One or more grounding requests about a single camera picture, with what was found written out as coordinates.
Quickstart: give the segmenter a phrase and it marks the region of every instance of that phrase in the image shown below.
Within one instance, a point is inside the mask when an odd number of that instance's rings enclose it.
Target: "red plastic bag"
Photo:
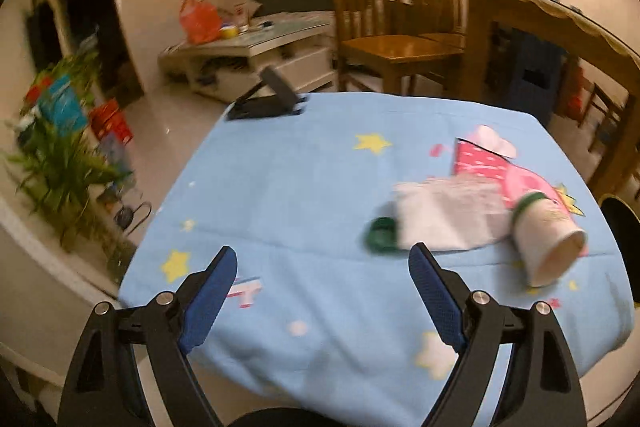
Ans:
[[[210,2],[184,0],[180,8],[180,24],[191,44],[204,44],[220,36],[222,19]]]
[[[124,114],[115,99],[95,107],[89,113],[89,122],[95,137],[102,140],[107,133],[113,131],[116,137],[126,145],[133,138],[133,133],[124,119]]]

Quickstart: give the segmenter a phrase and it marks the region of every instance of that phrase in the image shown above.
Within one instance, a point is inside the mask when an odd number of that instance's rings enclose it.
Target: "white star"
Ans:
[[[294,337],[304,337],[308,329],[308,326],[303,321],[293,321],[289,324],[289,333]]]
[[[182,222],[182,231],[191,232],[191,230],[193,230],[193,227],[195,226],[196,222],[193,219],[187,219],[186,221]]]
[[[415,357],[415,365],[429,369],[433,380],[447,378],[457,359],[453,347],[441,341],[436,331],[426,331],[422,334],[422,350]]]

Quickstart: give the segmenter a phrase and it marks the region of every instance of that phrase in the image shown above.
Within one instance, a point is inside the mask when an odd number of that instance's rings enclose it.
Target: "potted plant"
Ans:
[[[40,115],[23,132],[28,135],[21,137],[20,152],[7,156],[22,170],[10,169],[17,190],[58,231],[65,250],[72,249],[77,235],[100,242],[110,275],[119,283],[136,247],[95,203],[92,192],[124,181],[130,172],[108,165],[81,131],[61,130]]]
[[[91,49],[75,55],[63,57],[57,64],[52,64],[46,70],[37,74],[33,86],[39,86],[43,80],[56,80],[67,75],[71,87],[76,92],[82,106],[91,110],[95,105],[92,86],[100,78],[100,58],[98,51]]]

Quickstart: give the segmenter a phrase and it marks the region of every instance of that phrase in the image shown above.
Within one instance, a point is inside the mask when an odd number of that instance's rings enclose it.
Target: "doorway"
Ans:
[[[106,99],[124,108],[143,94],[120,27],[115,0],[60,0],[74,51],[97,48],[102,71],[99,87]]]

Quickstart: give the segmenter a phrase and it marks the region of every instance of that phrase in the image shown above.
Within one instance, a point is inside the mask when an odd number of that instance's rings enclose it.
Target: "paper cup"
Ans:
[[[587,242],[586,232],[542,192],[523,196],[511,222],[530,286],[546,286],[558,279]]]

